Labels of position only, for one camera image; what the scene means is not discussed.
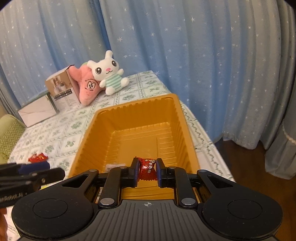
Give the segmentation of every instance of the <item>red packet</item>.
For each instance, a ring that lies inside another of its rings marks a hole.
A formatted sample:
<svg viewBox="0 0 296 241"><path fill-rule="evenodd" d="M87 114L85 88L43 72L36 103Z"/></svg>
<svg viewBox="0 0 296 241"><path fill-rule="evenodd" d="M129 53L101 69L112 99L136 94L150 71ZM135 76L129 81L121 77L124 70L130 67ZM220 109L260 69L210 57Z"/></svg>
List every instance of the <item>red packet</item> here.
<svg viewBox="0 0 296 241"><path fill-rule="evenodd" d="M140 161L140 170L139 170L139 180L152 181L157 180L156 171L154 165L156 160L150 158L139 158Z"/></svg>
<svg viewBox="0 0 296 241"><path fill-rule="evenodd" d="M41 161L46 161L48 159L48 156L44 155L43 153L40 153L39 155L33 154L31 157L29 157L30 163L36 163Z"/></svg>

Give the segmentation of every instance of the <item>green cushion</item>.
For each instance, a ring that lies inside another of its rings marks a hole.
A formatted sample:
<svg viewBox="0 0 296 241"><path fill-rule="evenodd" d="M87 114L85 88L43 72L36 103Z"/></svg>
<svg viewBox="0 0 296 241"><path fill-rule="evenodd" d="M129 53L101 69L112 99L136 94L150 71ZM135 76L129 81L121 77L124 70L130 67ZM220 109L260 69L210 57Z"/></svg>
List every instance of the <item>green cushion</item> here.
<svg viewBox="0 0 296 241"><path fill-rule="evenodd" d="M0 164L7 162L25 129L25 125L14 116L4 115L0 119Z"/></svg>

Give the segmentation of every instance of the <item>crosshair mark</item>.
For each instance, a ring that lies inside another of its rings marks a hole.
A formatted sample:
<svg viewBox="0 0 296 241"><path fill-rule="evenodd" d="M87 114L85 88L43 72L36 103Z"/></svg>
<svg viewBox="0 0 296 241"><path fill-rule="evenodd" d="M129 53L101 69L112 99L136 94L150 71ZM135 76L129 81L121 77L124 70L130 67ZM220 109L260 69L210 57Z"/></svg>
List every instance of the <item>crosshair mark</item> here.
<svg viewBox="0 0 296 241"><path fill-rule="evenodd" d="M146 207L150 207L150 206L153 205L153 204L150 203L150 202L146 202L146 203L144 203L143 205L145 205Z"/></svg>

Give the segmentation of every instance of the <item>pink plush toy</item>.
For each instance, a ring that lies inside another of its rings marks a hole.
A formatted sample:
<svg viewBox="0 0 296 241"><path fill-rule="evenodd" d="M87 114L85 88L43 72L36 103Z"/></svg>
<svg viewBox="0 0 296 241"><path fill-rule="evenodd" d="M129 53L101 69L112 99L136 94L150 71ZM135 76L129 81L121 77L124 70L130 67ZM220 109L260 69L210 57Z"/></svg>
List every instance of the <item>pink plush toy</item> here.
<svg viewBox="0 0 296 241"><path fill-rule="evenodd" d="M86 64L79 69L75 66L69 68L70 76L79 84L79 100L83 105L89 105L104 88L100 87L100 81L94 79L91 68Z"/></svg>

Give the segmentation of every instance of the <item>bunny face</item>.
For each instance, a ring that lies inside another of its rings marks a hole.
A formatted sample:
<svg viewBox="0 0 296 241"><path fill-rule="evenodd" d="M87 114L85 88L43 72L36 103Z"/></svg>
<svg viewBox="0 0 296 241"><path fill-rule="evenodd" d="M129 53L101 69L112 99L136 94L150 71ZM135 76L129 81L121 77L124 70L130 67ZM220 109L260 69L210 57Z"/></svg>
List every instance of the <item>bunny face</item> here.
<svg viewBox="0 0 296 241"><path fill-rule="evenodd" d="M112 51L107 50L105 59L102 59L98 63L92 60L87 62L87 66L91 68L95 80L101 81L117 73L119 64L112 58L112 55Z"/></svg>

